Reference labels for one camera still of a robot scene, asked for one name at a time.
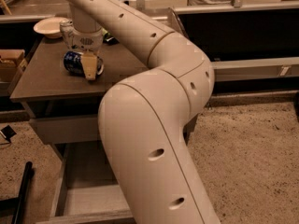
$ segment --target floor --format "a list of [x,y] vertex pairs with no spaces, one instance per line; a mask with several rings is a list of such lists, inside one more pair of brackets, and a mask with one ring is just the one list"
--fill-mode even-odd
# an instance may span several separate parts
[[[40,0],[26,1],[11,5],[12,12],[38,12]],[[44,3],[46,12],[68,12],[64,0]],[[188,147],[221,223],[299,223],[295,92],[215,96],[199,115]],[[23,223],[33,224],[49,219],[61,161],[27,120],[21,110],[0,112],[0,129],[10,125],[17,133],[10,145],[0,146],[0,200],[18,195],[24,165],[31,161],[36,173]],[[0,223],[9,221],[0,217]]]

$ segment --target blue can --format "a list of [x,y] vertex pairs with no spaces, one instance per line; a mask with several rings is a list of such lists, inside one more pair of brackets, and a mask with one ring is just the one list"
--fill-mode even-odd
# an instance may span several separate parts
[[[97,75],[100,75],[103,71],[103,61],[101,58],[97,58]],[[75,51],[68,51],[64,55],[64,67],[66,70],[68,70],[70,73],[84,76],[84,70],[81,62],[81,53],[75,52]]]

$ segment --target white robotic arm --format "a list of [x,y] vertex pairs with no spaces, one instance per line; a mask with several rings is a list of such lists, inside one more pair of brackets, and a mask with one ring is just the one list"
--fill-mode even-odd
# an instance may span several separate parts
[[103,145],[136,223],[220,223],[182,135],[212,93],[208,57],[118,0],[68,1],[150,68],[112,87],[99,107]]

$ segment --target open drawer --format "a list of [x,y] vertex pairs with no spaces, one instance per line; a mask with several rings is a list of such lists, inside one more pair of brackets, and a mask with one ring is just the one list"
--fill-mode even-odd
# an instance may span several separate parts
[[135,224],[101,142],[66,145],[50,223]]

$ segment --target bowl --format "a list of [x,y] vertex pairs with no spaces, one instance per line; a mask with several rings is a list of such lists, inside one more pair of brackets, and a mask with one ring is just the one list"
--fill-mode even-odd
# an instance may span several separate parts
[[57,39],[62,37],[60,32],[60,21],[67,20],[67,18],[62,17],[52,17],[39,21],[35,26],[34,30],[38,34],[42,34],[50,39]]

